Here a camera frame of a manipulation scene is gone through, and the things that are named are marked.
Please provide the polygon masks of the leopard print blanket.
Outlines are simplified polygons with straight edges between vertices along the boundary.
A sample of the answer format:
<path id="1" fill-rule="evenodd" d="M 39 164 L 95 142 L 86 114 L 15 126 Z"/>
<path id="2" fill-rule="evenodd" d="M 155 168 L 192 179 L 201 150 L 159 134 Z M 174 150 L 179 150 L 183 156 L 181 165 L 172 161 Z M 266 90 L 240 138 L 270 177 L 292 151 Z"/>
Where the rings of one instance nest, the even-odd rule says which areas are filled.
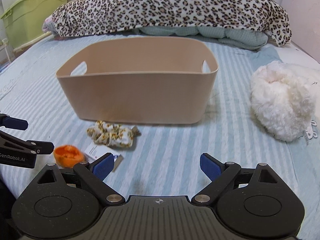
<path id="1" fill-rule="evenodd" d="M 165 35 L 187 28 L 262 32 L 279 47 L 292 37 L 287 12 L 274 0 L 73 0 L 58 7 L 42 29 L 60 38 L 160 27 Z"/>

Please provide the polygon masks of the striped light blue bedsheet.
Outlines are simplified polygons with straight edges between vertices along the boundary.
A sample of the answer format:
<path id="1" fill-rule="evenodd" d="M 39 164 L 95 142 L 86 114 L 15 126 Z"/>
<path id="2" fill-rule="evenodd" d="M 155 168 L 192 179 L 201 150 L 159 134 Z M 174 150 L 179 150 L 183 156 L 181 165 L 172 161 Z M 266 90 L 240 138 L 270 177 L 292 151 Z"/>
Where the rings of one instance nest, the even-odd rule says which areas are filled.
<path id="1" fill-rule="evenodd" d="M 71 144 L 85 150 L 90 123 L 70 106 L 56 71 L 86 46 L 109 36 L 56 41 L 45 38 L 1 72 L 1 112 L 27 120 L 25 131 L 9 133 L 23 140 Z M 278 59 L 273 46 L 258 52 L 224 46 L 210 39 L 219 71 L 202 120 L 191 126 L 140 126 L 141 136 L 122 152 L 124 160 L 105 183 L 123 196 L 193 196 L 209 183 L 200 170 L 200 155 L 243 167 L 268 163 L 299 196 L 305 218 L 301 239 L 319 239 L 319 128 L 287 143 L 274 139 L 250 113 L 249 84 L 261 65 Z"/>

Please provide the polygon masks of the white fluffy plush toy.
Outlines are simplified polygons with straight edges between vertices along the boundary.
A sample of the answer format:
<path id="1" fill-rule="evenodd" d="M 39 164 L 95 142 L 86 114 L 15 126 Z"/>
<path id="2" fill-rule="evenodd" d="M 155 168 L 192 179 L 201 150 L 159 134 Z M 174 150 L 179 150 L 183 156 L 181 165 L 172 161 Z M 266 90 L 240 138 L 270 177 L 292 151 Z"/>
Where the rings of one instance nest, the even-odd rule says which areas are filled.
<path id="1" fill-rule="evenodd" d="M 251 76 L 251 110 L 277 140 L 291 142 L 313 136 L 319 123 L 319 70 L 273 61 Z"/>

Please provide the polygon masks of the teal checked quilt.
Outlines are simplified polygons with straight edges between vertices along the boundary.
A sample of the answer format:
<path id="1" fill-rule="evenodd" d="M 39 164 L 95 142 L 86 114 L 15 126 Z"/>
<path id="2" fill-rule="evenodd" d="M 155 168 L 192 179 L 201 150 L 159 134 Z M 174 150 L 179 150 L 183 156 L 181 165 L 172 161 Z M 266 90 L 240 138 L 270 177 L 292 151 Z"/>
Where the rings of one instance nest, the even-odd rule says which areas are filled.
<path id="1" fill-rule="evenodd" d="M 247 29 L 225 29 L 220 27 L 143 27 L 133 31 L 135 34 L 152 36 L 196 36 L 216 39 L 221 44 L 257 50 L 268 42 L 268 36 L 260 31 Z"/>

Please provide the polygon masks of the pink headboard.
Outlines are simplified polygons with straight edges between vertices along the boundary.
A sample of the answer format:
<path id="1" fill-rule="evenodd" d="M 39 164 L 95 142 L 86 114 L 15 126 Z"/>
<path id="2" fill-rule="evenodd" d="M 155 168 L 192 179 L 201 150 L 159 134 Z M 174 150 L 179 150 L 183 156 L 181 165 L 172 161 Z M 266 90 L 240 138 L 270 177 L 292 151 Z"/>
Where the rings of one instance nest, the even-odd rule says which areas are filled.
<path id="1" fill-rule="evenodd" d="M 319 0 L 282 0 L 292 30 L 291 41 L 319 61 Z"/>

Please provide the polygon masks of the green plastic storage bin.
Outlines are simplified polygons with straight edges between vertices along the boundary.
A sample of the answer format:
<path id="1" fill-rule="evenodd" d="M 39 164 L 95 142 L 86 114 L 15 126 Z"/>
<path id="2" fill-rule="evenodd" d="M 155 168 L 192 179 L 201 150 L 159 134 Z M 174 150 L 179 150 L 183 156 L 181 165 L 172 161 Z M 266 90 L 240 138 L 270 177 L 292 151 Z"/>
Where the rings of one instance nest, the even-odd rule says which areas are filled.
<path id="1" fill-rule="evenodd" d="M 67 0 L 17 0 L 1 15 L 11 46 L 16 49 L 43 34 L 44 20 Z"/>

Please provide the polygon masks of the beige plastic storage basket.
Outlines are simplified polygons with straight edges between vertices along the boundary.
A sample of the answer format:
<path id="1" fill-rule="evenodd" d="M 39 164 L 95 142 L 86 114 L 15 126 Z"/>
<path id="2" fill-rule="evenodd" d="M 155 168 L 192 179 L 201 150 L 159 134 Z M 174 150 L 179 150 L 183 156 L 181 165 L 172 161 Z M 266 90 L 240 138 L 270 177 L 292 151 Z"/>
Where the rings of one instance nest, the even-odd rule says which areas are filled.
<path id="1" fill-rule="evenodd" d="M 175 125 L 201 120 L 218 70 L 201 41 L 148 36 L 91 44 L 56 77 L 82 120 Z"/>

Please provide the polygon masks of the floral fabric scrunchie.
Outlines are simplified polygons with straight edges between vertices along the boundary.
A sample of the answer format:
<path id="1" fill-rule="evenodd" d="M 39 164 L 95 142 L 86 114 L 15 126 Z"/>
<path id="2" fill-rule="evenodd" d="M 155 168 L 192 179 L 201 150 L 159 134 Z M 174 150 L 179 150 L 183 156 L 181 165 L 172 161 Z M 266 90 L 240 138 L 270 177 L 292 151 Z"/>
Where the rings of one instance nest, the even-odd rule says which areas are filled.
<path id="1" fill-rule="evenodd" d="M 133 146 L 135 137 L 141 135 L 137 126 L 111 124 L 101 120 L 90 126 L 86 133 L 95 144 L 110 148 L 130 148 Z"/>

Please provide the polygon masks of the orange plush cloth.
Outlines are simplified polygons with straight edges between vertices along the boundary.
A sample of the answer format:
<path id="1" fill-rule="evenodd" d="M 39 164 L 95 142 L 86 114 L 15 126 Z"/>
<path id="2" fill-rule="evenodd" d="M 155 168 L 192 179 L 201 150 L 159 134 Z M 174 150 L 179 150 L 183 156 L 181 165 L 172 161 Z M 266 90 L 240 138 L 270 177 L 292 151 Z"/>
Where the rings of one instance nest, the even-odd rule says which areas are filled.
<path id="1" fill-rule="evenodd" d="M 53 152 L 57 165 L 62 168 L 73 168 L 74 165 L 85 161 L 84 154 L 73 145 L 56 147 Z"/>

